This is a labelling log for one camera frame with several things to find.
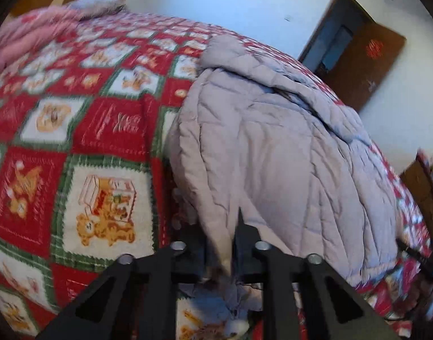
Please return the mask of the red patchwork bear bedspread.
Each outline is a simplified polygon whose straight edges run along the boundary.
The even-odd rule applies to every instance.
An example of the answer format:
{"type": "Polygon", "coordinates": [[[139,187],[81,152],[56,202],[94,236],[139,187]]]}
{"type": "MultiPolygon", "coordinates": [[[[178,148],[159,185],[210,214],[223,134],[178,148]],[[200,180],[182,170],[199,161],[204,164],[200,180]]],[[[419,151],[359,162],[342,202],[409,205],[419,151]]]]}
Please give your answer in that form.
{"type": "MultiPolygon", "coordinates": [[[[241,283],[260,292],[260,309],[228,308],[208,271],[210,242],[187,217],[165,151],[198,60],[220,35],[295,68],[347,106],[268,45],[130,12],[80,20],[0,73],[0,339],[38,339],[121,255],[151,256],[175,241],[203,243],[205,254],[202,277],[178,286],[175,339],[264,339],[261,284],[241,283]]],[[[396,239],[433,258],[421,212],[370,139],[396,197],[396,239]]],[[[433,339],[433,283],[399,248],[392,269],[352,287],[397,339],[433,339]]]]}

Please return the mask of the brown wooden door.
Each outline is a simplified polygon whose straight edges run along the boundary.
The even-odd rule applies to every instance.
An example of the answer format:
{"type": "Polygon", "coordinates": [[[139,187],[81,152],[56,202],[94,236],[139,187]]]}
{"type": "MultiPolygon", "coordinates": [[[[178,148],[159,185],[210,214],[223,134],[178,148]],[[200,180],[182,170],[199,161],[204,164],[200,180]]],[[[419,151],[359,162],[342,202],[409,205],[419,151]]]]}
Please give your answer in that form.
{"type": "Polygon", "coordinates": [[[354,34],[323,81],[345,105],[360,111],[395,64],[405,43],[406,38],[399,33],[376,22],[366,23],[354,34]],[[371,39],[384,44],[383,56],[376,60],[366,55],[371,39]],[[368,91],[368,81],[376,83],[373,93],[368,91]]]}

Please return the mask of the pink folded blanket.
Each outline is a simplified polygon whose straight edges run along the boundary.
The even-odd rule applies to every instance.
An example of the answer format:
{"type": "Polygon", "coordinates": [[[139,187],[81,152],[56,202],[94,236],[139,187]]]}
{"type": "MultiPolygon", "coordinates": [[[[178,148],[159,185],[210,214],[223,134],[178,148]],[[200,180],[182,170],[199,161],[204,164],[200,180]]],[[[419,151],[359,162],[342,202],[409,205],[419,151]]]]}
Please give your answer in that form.
{"type": "Polygon", "coordinates": [[[32,10],[0,28],[0,73],[26,53],[73,31],[83,12],[66,6],[32,10]]]}

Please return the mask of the brown wooden dresser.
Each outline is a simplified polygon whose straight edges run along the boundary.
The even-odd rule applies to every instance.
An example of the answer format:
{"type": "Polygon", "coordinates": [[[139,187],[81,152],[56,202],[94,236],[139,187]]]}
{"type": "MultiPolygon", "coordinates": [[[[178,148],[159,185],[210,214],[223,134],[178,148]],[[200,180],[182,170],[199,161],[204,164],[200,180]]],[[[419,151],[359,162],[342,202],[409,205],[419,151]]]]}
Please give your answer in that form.
{"type": "Polygon", "coordinates": [[[423,215],[433,248],[433,157],[418,149],[415,160],[400,178],[423,215]]]}

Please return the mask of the lilac quilted puffer jacket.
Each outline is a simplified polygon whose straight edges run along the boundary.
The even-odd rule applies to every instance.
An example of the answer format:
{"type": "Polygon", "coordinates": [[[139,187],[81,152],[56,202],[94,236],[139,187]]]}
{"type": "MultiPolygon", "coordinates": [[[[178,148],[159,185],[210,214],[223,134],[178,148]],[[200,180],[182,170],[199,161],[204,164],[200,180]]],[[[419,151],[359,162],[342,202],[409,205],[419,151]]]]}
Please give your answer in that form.
{"type": "Polygon", "coordinates": [[[233,272],[238,219],[291,256],[321,255],[352,286],[396,265],[396,197],[359,115],[231,35],[212,38],[165,151],[210,277],[231,310],[261,295],[233,272]]]}

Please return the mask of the striped pillow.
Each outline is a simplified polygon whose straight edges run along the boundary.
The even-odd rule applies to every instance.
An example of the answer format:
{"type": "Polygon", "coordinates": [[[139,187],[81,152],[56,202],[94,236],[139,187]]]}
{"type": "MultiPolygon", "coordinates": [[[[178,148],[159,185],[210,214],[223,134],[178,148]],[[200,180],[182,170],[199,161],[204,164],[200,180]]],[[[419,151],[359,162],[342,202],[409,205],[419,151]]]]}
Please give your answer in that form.
{"type": "Polygon", "coordinates": [[[75,0],[66,5],[80,11],[82,20],[114,15],[126,10],[123,0],[75,0]]]}

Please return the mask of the red paper door decoration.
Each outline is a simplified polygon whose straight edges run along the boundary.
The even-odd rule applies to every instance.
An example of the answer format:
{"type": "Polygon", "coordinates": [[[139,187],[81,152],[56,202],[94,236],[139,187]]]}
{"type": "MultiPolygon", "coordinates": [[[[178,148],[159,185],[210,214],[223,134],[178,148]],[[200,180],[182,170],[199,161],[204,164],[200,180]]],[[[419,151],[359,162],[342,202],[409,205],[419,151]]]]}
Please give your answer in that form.
{"type": "Polygon", "coordinates": [[[376,60],[383,56],[383,47],[384,44],[381,41],[371,39],[366,46],[366,55],[369,58],[376,60]]]}

